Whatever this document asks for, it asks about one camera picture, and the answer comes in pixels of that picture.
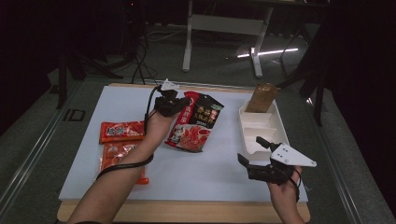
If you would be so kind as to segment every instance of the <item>black and red package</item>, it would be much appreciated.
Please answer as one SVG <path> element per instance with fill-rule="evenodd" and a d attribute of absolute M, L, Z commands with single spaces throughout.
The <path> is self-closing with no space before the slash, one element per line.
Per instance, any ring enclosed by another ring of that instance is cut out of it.
<path fill-rule="evenodd" d="M 184 95 L 191 98 L 191 102 L 181 110 L 165 144 L 191 152 L 202 152 L 224 105 L 196 91 L 186 91 Z"/>

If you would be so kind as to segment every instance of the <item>wrist strap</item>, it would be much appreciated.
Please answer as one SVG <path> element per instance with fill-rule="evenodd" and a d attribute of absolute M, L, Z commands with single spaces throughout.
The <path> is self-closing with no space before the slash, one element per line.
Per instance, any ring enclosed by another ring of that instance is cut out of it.
<path fill-rule="evenodd" d="M 145 161 L 140 161 L 140 162 L 136 162 L 136 163 L 127 163 L 127 164 L 117 164 L 117 165 L 109 166 L 96 177 L 96 180 L 99 179 L 99 177 L 101 177 L 102 175 L 104 175 L 108 172 L 111 172 L 111 171 L 120 170 L 120 169 L 128 169 L 128 168 L 137 168 L 140 166 L 147 165 L 150 162 L 152 162 L 152 159 L 154 159 L 154 154 L 152 154 L 150 157 L 148 157 L 148 159 L 146 159 Z"/>

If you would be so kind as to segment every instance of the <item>red snack bag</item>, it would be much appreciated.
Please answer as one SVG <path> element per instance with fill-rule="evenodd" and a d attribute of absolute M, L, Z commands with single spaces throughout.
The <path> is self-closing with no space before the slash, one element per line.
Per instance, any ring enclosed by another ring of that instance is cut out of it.
<path fill-rule="evenodd" d="M 199 92 L 186 91 L 184 95 L 191 98 L 191 103 L 178 115 L 165 144 L 191 152 L 202 152 L 224 105 Z"/>
<path fill-rule="evenodd" d="M 107 167 L 117 164 L 125 157 L 130 150 L 139 145 L 141 140 L 127 141 L 127 142 L 114 142 L 105 143 L 103 146 L 102 162 L 100 166 L 100 172 L 105 170 Z M 146 185 L 149 183 L 149 179 L 146 177 L 146 167 L 142 170 L 139 178 L 136 180 L 136 184 Z"/>
<path fill-rule="evenodd" d="M 144 121 L 102 122 L 99 144 L 141 140 L 145 136 Z"/>

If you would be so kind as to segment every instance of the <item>brown package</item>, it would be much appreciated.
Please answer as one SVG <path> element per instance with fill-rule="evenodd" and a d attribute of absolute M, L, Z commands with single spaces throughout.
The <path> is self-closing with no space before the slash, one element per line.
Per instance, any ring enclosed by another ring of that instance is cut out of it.
<path fill-rule="evenodd" d="M 277 95 L 278 88 L 270 83 L 257 84 L 247 104 L 246 112 L 266 113 Z"/>

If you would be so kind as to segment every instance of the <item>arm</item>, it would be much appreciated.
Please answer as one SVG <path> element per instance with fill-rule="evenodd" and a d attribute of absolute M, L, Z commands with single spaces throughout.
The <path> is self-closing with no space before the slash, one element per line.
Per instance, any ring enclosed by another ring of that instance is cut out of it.
<path fill-rule="evenodd" d="M 176 116 L 165 118 L 160 113 L 155 113 L 148 121 L 148 132 L 144 140 L 120 163 L 135 163 L 148 159 L 168 134 Z M 67 223 L 80 221 L 112 223 L 142 169 L 143 167 L 123 169 L 102 175 L 85 193 Z"/>
<path fill-rule="evenodd" d="M 300 166 L 296 166 L 295 168 L 299 173 L 302 171 Z M 297 183 L 299 176 L 294 172 L 291 178 Z M 280 186 L 268 183 L 268 189 L 271 192 L 271 201 L 273 206 L 283 223 L 304 223 L 303 218 L 297 210 L 296 189 L 294 185 L 289 181 Z"/>

